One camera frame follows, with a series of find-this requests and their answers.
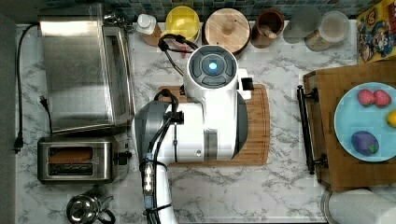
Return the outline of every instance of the stainless steel toaster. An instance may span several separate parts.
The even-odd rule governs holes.
[[[44,8],[39,20],[53,133],[127,126],[134,94],[125,20],[101,3]]]
[[[126,133],[110,137],[42,137],[37,143],[37,179],[43,184],[107,184],[129,171]]]

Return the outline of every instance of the white robot body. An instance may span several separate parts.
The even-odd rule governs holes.
[[[171,123],[159,147],[157,161],[167,166],[175,161],[230,160],[248,135],[246,105],[237,91],[236,59],[227,49],[203,46],[191,55],[187,67],[184,90],[190,103],[178,105],[177,111],[182,111],[184,121]],[[136,114],[132,137],[141,162],[147,162],[147,155],[152,157],[156,153],[159,138],[152,152],[148,152],[149,141],[163,126],[163,114],[171,111],[169,103],[150,102]],[[156,166],[157,199],[153,207],[158,208],[172,200],[166,168],[155,162],[153,165]],[[146,185],[150,179],[148,173],[145,171],[144,184],[149,188],[149,184]],[[147,201],[149,197],[145,191],[144,194],[148,208],[150,200]],[[159,210],[158,214],[163,224],[177,223],[172,206]]]

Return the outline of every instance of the purple egg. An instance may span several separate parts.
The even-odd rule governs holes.
[[[353,133],[351,141],[355,150],[364,156],[371,156],[379,150],[378,140],[366,131]]]

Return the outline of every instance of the kettle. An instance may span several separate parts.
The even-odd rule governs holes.
[[[97,185],[83,194],[74,196],[66,207],[67,218],[74,224],[92,224],[96,219],[104,224],[114,224],[116,218],[108,209],[113,196],[106,196],[106,192]],[[110,220],[102,217],[107,214]]]

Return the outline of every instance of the cereal box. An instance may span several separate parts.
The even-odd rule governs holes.
[[[359,63],[396,59],[396,0],[383,0],[357,18]]]

